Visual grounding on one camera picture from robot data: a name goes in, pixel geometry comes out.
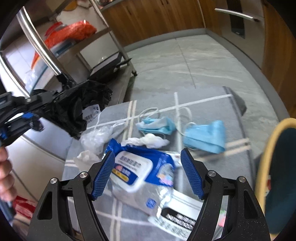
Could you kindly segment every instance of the blue face mask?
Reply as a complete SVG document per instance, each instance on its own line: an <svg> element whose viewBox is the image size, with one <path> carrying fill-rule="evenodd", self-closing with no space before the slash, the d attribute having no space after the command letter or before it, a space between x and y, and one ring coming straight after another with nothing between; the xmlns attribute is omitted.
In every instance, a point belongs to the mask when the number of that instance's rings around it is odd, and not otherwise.
<svg viewBox="0 0 296 241"><path fill-rule="evenodd" d="M151 112L145 119L141 119L141 116L143 116L149 110L155 110L155 111ZM150 118L150 116L154 114L157 114L158 118L156 119ZM149 108L144 110L139 115L138 123L136 124L136 127L143 134L152 133L152 134L171 135L176 130L176 126L172 121L172 119L170 119L169 117L162 117L162 118L159 117L158 108Z"/></svg>
<svg viewBox="0 0 296 241"><path fill-rule="evenodd" d="M216 120L210 125L189 123L184 133L184 146L219 154L225 151L225 127Z"/></svg>

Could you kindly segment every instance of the red bag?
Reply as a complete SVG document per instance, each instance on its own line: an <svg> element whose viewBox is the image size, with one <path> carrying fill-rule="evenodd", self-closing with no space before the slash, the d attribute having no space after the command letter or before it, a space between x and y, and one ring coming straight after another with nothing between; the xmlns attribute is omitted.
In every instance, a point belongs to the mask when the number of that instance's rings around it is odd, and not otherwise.
<svg viewBox="0 0 296 241"><path fill-rule="evenodd" d="M66 39L83 40L89 38L94 33L96 33L96 28L92 26L88 21L83 20L68 25L61 30L53 31L44 42L46 46L50 49L55 45L65 41ZM35 52L31 65L32 69L34 68L34 65L37 62L38 58L39 54Z"/></svg>
<svg viewBox="0 0 296 241"><path fill-rule="evenodd" d="M37 203L17 196L16 199L13 201L12 206L17 214L25 216L26 218L31 220L33 213L35 212Z"/></svg>

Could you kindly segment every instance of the crumpled tissue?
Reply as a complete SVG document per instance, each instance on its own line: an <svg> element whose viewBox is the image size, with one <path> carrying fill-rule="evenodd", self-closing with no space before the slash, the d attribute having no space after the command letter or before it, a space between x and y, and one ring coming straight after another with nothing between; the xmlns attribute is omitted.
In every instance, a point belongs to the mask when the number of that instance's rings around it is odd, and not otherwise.
<svg viewBox="0 0 296 241"><path fill-rule="evenodd" d="M161 137L158 137L152 133L148 133L145 136L141 138L128 138L127 140L124 140L121 142L121 146L126 145L135 145L135 146L143 146L145 145L149 149L158 149L163 146L167 146L170 143L169 140L162 139Z"/></svg>
<svg viewBox="0 0 296 241"><path fill-rule="evenodd" d="M81 172L88 172L94 163L101 161L102 159L89 150L81 152L78 157L74 157L74 162Z"/></svg>

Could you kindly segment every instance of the finger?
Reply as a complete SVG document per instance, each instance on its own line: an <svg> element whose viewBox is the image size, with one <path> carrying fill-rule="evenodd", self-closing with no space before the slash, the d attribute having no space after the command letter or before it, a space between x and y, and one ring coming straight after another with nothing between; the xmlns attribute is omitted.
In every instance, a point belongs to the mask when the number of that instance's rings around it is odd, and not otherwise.
<svg viewBox="0 0 296 241"><path fill-rule="evenodd" d="M5 178L12 170L12 165L9 160L0 162L0 179Z"/></svg>
<svg viewBox="0 0 296 241"><path fill-rule="evenodd" d="M15 189L15 187L12 187L9 190L7 190L5 193L0 194L1 200L6 202L11 202L15 200L16 197L17 197L17 190Z"/></svg>
<svg viewBox="0 0 296 241"><path fill-rule="evenodd" d="M14 183L15 183L15 179L10 174L7 177L5 177L4 179L1 179L0 180L0 195L2 193L5 193L6 191L8 191L10 188L12 188Z"/></svg>
<svg viewBox="0 0 296 241"><path fill-rule="evenodd" d="M5 147L0 147L0 162L5 161L8 158L8 153Z"/></svg>

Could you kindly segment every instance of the blue gripper pad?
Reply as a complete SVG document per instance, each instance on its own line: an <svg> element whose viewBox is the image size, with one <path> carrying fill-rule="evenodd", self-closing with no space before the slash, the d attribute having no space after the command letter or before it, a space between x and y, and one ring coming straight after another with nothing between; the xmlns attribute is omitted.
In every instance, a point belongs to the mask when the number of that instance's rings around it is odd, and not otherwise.
<svg viewBox="0 0 296 241"><path fill-rule="evenodd" d="M91 196L95 200L103 194L103 191L106 187L107 181L110 177L114 164L115 164L115 155L114 155L114 152L111 152L94 179L94 186L93 186L93 191L91 192Z"/></svg>
<svg viewBox="0 0 296 241"><path fill-rule="evenodd" d="M205 194L202 189L202 178L198 174L195 166L193 165L190 156L188 156L185 150L181 151L181 163L192 188L192 191L200 199L202 199Z"/></svg>

